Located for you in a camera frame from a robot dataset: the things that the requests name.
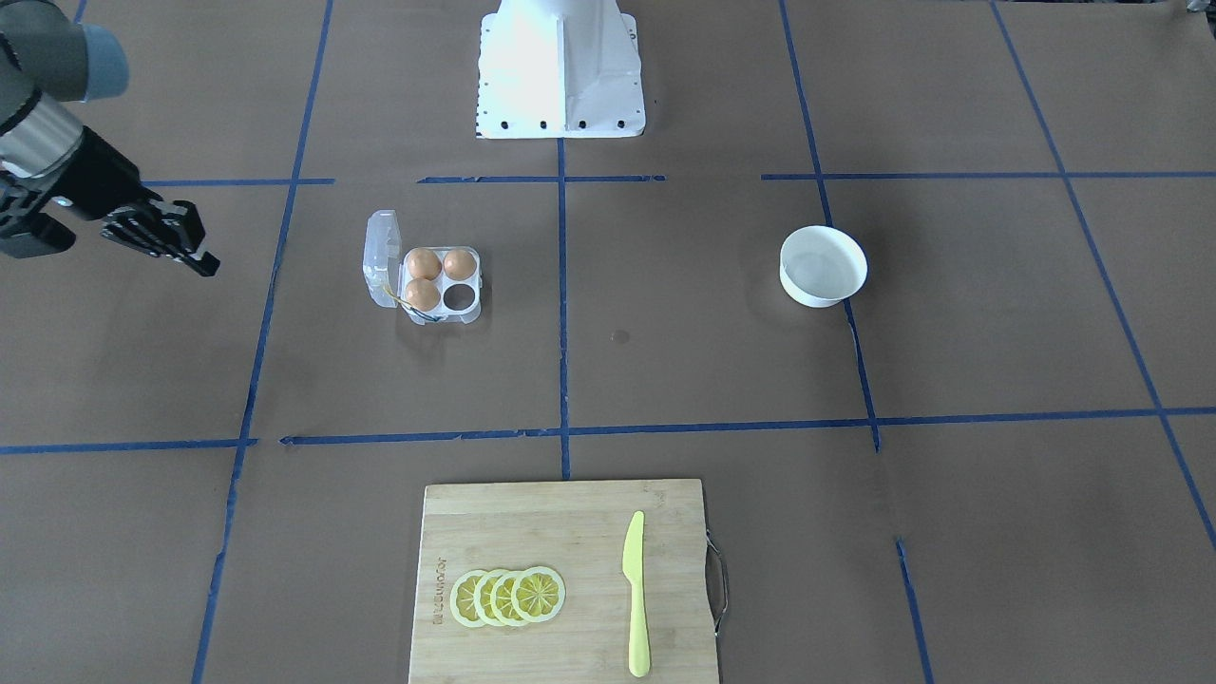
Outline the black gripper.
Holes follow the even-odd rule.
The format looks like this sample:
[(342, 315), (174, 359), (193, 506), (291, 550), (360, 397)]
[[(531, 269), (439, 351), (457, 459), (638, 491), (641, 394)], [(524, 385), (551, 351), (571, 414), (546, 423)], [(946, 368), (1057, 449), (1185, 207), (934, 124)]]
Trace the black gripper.
[(199, 209), (187, 200), (165, 202), (143, 186), (140, 172), (112, 144), (86, 128), (80, 142), (55, 169), (38, 178), (2, 170), (2, 256), (56, 256), (75, 243), (75, 234), (45, 208), (68, 200), (85, 222), (103, 222), (101, 235), (153, 258), (170, 258), (203, 277), (221, 260), (203, 248)]

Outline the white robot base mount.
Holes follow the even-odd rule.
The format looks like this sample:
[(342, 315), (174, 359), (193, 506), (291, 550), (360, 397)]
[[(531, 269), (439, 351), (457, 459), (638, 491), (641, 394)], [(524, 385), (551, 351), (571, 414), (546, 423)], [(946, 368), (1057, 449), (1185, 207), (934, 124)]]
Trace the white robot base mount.
[(637, 23), (617, 1), (503, 1), (479, 39), (478, 138), (644, 134)]

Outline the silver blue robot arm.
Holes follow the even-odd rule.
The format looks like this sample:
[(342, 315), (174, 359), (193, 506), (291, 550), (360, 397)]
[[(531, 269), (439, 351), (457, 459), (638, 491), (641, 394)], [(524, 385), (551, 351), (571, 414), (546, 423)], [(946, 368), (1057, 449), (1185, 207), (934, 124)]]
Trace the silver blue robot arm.
[(1, 5), (1, 251), (56, 256), (75, 234), (55, 203), (143, 256), (170, 258), (199, 276), (220, 260), (203, 246), (199, 209), (143, 185), (137, 166), (67, 108), (126, 91), (129, 66), (113, 33), (79, 26), (51, 1)]

